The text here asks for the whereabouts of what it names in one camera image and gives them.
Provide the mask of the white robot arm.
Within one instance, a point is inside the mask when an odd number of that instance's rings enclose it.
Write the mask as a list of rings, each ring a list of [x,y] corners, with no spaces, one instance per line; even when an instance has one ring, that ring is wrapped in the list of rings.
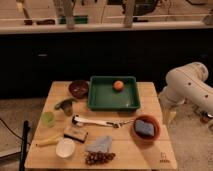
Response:
[[[185,100],[213,115],[213,87],[205,83],[208,75],[207,67],[200,62],[192,62],[167,73],[167,85],[158,96],[165,125],[173,117],[172,110]]]

